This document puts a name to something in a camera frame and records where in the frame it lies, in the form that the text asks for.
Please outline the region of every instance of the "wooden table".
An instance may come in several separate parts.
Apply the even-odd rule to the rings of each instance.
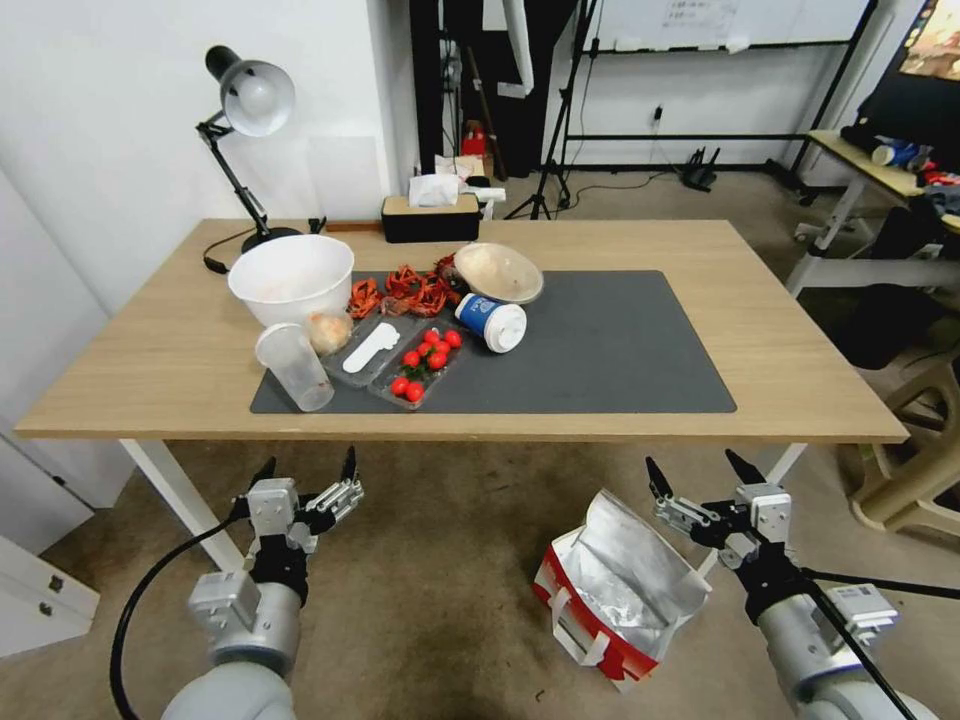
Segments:
[[[303,223],[293,223],[302,227]],[[25,437],[119,438],[198,534],[215,524],[163,440],[753,440],[893,442],[900,422],[725,221],[481,223],[543,270],[661,270],[738,409],[728,414],[255,415],[262,330],[222,276],[200,261],[245,227],[206,220],[160,267],[17,426]],[[331,233],[356,274],[427,267],[458,244],[390,245],[375,232]],[[232,258],[219,256],[230,261]],[[239,562],[224,534],[205,547]]]
[[[851,145],[834,130],[811,130],[807,136],[828,155],[857,174],[837,202],[830,220],[818,228],[817,236],[807,246],[786,287],[796,297],[805,287],[862,287],[891,283],[910,287],[932,287],[960,284],[960,263],[942,260],[869,260],[826,258],[827,249],[850,218],[854,205],[867,185],[880,188],[893,200],[906,203],[923,195],[916,177],[896,167],[877,165],[863,150]],[[960,233],[960,217],[944,215],[944,228]]]

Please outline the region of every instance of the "blue and white paper cup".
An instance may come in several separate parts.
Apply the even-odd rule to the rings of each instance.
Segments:
[[[527,331],[527,314],[522,307],[476,293],[467,293],[454,315],[497,353],[513,350]]]

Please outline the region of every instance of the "bag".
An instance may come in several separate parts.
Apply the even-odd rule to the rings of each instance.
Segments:
[[[711,588],[659,533],[601,490],[583,526],[554,540],[533,582],[553,635],[627,692],[663,659]]]

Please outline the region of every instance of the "wooden chair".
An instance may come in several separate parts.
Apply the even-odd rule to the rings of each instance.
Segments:
[[[925,525],[960,537],[960,512],[934,500],[960,481],[960,353],[895,391],[887,406],[910,429],[916,454],[895,465],[891,452],[874,445],[865,460],[864,484],[851,498],[858,520],[878,530],[896,531],[907,525]],[[921,395],[935,391],[942,397],[945,418],[910,411]]]

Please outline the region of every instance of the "black tissue box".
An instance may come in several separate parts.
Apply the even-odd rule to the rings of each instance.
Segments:
[[[380,210],[387,242],[463,242],[480,234],[477,196],[457,196],[457,204],[442,208],[412,208],[407,198],[391,195]]]

